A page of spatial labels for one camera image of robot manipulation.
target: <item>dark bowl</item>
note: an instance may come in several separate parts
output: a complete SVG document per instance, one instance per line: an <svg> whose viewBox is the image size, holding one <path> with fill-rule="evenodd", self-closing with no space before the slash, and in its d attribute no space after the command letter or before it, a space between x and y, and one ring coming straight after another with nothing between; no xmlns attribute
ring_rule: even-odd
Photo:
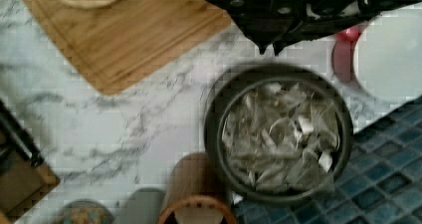
<svg viewBox="0 0 422 224"><path fill-rule="evenodd" d="M325 79L306 69L288 64L253 64L240 65L220 77L207 98L204 119L204 143L209 160L217 175L233 191L246 199L270 205L289 206L301 204L312 197L327 193L323 187L306 192L289 191L274 194L257 191L241 182L229 167L222 141L224 121L237 100L262 84L269 82L301 83L322 98L332 99L335 106L340 146L332 154L334 179L337 179L350 157L353 128L350 113L337 90Z"/></svg>

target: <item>white plate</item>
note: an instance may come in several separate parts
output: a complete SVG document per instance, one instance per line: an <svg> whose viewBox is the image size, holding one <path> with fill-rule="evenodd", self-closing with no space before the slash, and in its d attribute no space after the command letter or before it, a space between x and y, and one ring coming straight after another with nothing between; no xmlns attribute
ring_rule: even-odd
<svg viewBox="0 0 422 224"><path fill-rule="evenodd" d="M377 98L403 103L421 96L421 4L374 19L356 44L353 66L361 86Z"/></svg>

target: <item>round container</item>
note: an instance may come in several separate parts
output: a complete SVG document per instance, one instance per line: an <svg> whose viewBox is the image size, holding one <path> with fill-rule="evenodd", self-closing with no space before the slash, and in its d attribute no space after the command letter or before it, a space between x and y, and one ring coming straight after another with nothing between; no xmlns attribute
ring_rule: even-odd
<svg viewBox="0 0 422 224"><path fill-rule="evenodd" d="M156 188L134 192L121 208L112 224L156 223L165 193Z"/></svg>
<svg viewBox="0 0 422 224"><path fill-rule="evenodd" d="M231 196L205 152L183 157L174 167L157 224L236 224Z"/></svg>
<svg viewBox="0 0 422 224"><path fill-rule="evenodd" d="M422 95L422 3L370 22L353 54L359 84L372 96L403 104Z"/></svg>
<svg viewBox="0 0 422 224"><path fill-rule="evenodd" d="M206 102L203 127L205 148L218 177L236 193L249 200L266 204L296 205L318 194L325 194L324 188L320 186L306 192L289 191L283 194L256 191L232 173L221 138L224 121L238 98L251 89L270 82L301 83L306 88L314 90L320 97L333 100L340 146L338 151L332 154L332 173L334 179L341 175L352 149L353 129L349 111L339 93L329 82L311 71L287 64L241 65L226 72L217 80Z"/></svg>

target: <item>tile floor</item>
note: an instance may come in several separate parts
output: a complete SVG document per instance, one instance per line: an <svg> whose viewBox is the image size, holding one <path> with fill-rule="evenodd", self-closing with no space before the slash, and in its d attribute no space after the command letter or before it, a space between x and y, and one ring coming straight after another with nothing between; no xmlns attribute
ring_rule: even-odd
<svg viewBox="0 0 422 224"><path fill-rule="evenodd" d="M354 139L333 195L290 208L242 201L239 224L422 224L422 98Z"/></svg>

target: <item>white marble surface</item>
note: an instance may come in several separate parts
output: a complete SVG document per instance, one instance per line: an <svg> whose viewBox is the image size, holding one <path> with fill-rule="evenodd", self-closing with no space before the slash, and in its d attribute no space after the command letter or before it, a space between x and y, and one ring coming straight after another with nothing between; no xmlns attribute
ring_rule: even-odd
<svg viewBox="0 0 422 224"><path fill-rule="evenodd" d="M355 131L399 105L332 77L334 41L302 42L273 58L232 26L114 97L97 93L45 36L21 0L0 0L0 99L36 139L62 182L18 223L48 223L63 205L95 199L118 211L144 186L165 189L173 165L204 150L200 103L224 70L242 61L289 61L328 78Z"/></svg>

